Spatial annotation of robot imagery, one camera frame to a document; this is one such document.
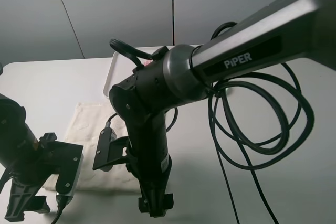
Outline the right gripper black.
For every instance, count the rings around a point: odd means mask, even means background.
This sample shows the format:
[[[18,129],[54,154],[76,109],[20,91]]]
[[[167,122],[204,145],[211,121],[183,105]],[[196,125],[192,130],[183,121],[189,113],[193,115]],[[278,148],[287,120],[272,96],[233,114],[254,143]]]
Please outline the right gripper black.
[[[139,182],[141,197],[138,207],[141,213],[150,217],[163,217],[166,211],[174,206],[172,194],[166,194],[167,183],[172,168],[172,160],[167,152],[150,153],[143,156],[137,154],[130,141],[127,143],[127,171]]]

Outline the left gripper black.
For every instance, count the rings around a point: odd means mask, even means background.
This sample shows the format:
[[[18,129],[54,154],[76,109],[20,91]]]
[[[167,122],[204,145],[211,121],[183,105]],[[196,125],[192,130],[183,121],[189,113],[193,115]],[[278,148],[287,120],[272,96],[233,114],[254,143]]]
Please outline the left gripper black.
[[[5,219],[24,221],[25,212],[50,213],[46,196],[38,196],[46,180],[55,173],[53,148],[55,141],[39,141],[37,146],[25,141],[23,145],[5,140],[1,142],[1,164],[5,171],[1,188],[11,180]]]

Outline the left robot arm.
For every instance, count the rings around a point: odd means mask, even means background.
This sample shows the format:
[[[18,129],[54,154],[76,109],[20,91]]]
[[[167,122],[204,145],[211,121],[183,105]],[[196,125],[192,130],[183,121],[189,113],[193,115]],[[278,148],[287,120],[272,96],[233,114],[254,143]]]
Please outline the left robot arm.
[[[5,219],[21,222],[26,211],[48,213],[45,196],[36,194],[52,174],[43,161],[44,147],[26,124],[26,110],[1,94],[1,189],[11,181]]]

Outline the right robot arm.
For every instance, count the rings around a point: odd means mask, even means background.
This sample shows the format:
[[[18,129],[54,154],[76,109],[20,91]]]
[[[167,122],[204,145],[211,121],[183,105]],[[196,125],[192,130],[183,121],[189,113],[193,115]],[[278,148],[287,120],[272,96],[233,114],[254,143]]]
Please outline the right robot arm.
[[[136,67],[109,92],[111,105],[124,120],[128,136],[120,138],[126,144],[126,156],[112,159],[108,165],[126,164],[140,184],[139,210],[161,217],[174,204],[172,194],[165,193],[172,167],[165,125],[168,110],[207,99],[209,125],[214,133],[219,127],[216,103],[222,101],[230,127],[227,135],[241,150],[249,147],[272,156],[260,165],[235,164],[251,173],[284,159],[308,138],[314,113],[298,83],[290,85],[260,70],[297,58],[309,58],[335,69],[335,0],[275,0],[240,23],[222,24],[208,43],[198,47],[161,47],[147,54],[118,39],[110,40],[110,47]],[[306,114],[307,123],[292,146],[287,146],[292,123],[280,104],[246,78],[275,83],[297,100],[297,110]],[[280,134],[270,140],[273,147],[269,147],[269,141],[254,143],[242,133],[228,104],[226,90],[230,87],[254,91],[272,106],[281,127]]]

